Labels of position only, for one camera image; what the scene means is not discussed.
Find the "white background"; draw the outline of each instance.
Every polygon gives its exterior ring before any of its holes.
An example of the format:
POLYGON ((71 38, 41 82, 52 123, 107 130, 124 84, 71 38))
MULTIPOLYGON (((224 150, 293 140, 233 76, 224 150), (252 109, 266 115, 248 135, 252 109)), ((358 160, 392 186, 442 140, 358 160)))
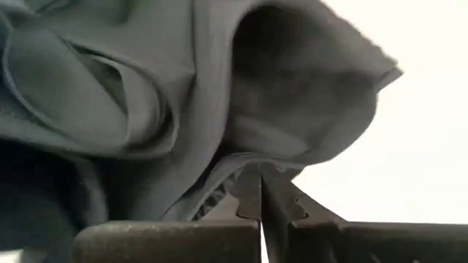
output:
POLYGON ((349 221, 468 224, 468 1, 324 2, 405 74, 354 145, 294 183, 349 221))

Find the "dark gray metal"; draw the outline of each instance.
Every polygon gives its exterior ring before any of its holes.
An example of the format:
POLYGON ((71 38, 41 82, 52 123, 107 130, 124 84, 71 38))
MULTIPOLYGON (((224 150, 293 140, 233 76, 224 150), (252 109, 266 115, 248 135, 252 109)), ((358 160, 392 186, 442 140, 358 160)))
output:
POLYGON ((223 212, 213 210, 202 221, 122 221, 87 228, 76 238, 74 262, 258 263, 260 187, 260 174, 250 166, 233 186, 223 212))
POLYGON ((271 263, 465 263, 468 225, 348 222, 263 167, 271 263))

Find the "gray fabric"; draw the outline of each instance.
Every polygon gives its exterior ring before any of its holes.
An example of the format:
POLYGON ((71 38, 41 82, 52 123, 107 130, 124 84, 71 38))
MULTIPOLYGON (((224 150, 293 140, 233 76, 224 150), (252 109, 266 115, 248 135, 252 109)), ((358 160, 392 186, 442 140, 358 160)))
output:
POLYGON ((317 0, 12 3, 0 138, 73 163, 81 227, 201 218, 248 163, 330 160, 401 74, 317 0))

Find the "garment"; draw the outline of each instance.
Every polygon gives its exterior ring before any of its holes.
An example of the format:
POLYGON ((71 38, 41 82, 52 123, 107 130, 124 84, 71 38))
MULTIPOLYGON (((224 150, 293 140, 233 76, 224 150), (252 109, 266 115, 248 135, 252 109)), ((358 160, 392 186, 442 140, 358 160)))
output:
POLYGON ((246 164, 330 160, 401 74, 316 0, 28 0, 0 10, 0 138, 72 167, 64 206, 77 231, 190 221, 246 164))

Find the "teal cloth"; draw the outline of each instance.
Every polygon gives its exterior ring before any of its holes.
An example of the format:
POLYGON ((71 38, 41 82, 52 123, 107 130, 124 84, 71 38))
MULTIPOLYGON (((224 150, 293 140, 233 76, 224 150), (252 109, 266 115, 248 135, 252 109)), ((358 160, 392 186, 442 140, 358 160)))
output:
POLYGON ((71 167, 53 199, 77 231, 190 221, 246 164, 328 161, 401 74, 316 0, 2 0, 0 47, 0 138, 71 167))

